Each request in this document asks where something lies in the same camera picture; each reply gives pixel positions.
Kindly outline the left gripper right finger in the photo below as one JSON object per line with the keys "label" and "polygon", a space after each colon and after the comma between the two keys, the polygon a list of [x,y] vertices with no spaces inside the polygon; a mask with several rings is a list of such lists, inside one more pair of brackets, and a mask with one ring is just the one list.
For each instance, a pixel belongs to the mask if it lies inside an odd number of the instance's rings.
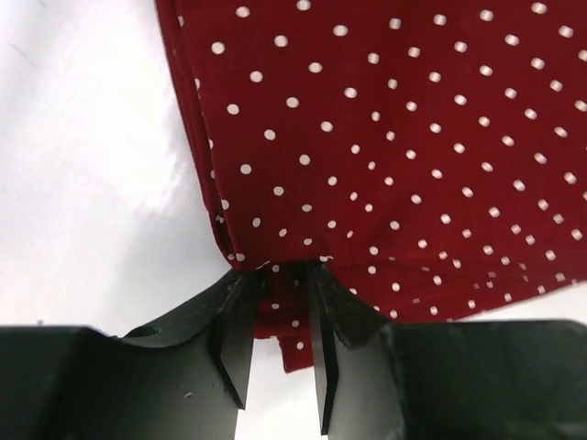
{"label": "left gripper right finger", "polygon": [[306,266],[320,429],[330,439],[583,439],[586,328],[396,324]]}

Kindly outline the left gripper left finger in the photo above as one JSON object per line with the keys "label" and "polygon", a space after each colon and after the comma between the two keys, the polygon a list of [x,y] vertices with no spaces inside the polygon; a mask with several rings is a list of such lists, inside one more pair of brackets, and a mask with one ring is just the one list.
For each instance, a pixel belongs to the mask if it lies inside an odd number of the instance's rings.
{"label": "left gripper left finger", "polygon": [[249,386],[262,285],[230,271],[124,336],[1,330],[4,439],[231,439]]}

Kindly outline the red polka dot skirt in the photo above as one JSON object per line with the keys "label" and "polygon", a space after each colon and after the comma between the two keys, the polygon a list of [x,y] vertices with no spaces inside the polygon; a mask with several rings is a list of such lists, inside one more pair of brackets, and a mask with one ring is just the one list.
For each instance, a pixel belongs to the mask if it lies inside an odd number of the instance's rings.
{"label": "red polka dot skirt", "polygon": [[583,1],[159,1],[217,245],[310,367],[303,265],[398,322],[586,279]]}

